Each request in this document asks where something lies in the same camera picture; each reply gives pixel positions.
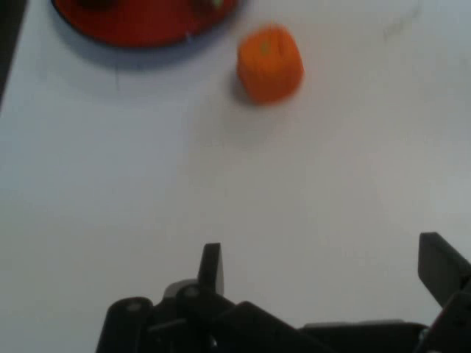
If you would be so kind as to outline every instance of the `black plastic part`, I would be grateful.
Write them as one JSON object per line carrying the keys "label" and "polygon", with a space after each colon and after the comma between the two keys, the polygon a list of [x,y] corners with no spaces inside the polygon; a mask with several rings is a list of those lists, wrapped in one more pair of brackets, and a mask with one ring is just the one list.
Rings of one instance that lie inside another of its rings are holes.
{"label": "black plastic part", "polygon": [[106,315],[96,353],[138,353],[152,307],[147,298],[123,299],[112,305]]}
{"label": "black plastic part", "polygon": [[222,352],[335,352],[253,304],[234,305],[202,286],[183,288],[177,305],[195,326],[211,333]]}
{"label": "black plastic part", "polygon": [[211,332],[223,352],[336,352],[249,302],[218,317]]}
{"label": "black plastic part", "polygon": [[305,334],[332,347],[338,353],[410,353],[427,327],[404,322],[378,322],[306,327]]}
{"label": "black plastic part", "polygon": [[204,329],[211,329],[220,315],[235,307],[231,301],[200,285],[183,288],[177,295],[177,305],[197,327]]}
{"label": "black plastic part", "polygon": [[415,353],[471,352],[471,294],[456,293]]}
{"label": "black plastic part", "polygon": [[224,295],[221,244],[206,244],[198,272],[199,285]]}
{"label": "black plastic part", "polygon": [[471,265],[438,233],[423,233],[419,245],[419,277],[443,307],[471,278]]}
{"label": "black plastic part", "polygon": [[166,298],[154,307],[141,342],[139,353],[203,353],[210,347],[208,336],[188,323],[175,298]]}
{"label": "black plastic part", "polygon": [[0,0],[0,106],[26,3],[26,0]]}

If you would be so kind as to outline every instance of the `red plate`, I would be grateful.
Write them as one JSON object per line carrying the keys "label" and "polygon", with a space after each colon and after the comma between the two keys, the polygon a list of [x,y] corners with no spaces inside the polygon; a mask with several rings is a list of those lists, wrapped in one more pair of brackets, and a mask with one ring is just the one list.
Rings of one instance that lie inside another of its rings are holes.
{"label": "red plate", "polygon": [[106,1],[111,4],[85,6],[85,0],[52,0],[52,4],[73,28],[94,40],[124,48],[152,48],[211,29],[239,3],[224,0],[214,7],[208,5],[210,0]]}

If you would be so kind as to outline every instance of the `white table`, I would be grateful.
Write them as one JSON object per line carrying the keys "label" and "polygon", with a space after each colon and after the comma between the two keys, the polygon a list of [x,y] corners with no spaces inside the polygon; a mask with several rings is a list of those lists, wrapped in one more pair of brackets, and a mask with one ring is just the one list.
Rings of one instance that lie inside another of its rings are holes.
{"label": "white table", "polygon": [[[300,326],[438,305],[418,235],[471,257],[471,3],[258,0],[162,51],[104,49],[31,0],[0,117],[0,351],[92,352],[223,245],[227,297]],[[288,26],[301,91],[247,104],[236,46]]]}

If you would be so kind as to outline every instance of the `orange cube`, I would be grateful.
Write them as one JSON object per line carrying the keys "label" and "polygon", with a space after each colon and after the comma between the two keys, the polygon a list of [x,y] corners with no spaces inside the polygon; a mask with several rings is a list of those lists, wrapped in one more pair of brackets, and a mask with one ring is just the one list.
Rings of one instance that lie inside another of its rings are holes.
{"label": "orange cube", "polygon": [[238,49],[237,72],[255,103],[271,104],[297,90],[304,67],[288,30],[270,25],[242,41]]}

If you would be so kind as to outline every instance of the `toy carrot piece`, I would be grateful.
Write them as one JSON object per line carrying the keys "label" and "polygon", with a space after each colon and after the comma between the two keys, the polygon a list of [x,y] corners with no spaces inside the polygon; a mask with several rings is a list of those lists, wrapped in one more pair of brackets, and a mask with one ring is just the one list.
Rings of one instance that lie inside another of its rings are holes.
{"label": "toy carrot piece", "polygon": [[238,49],[237,72],[256,104],[270,104],[292,95],[304,68],[300,52],[285,27],[270,25],[245,38]]}

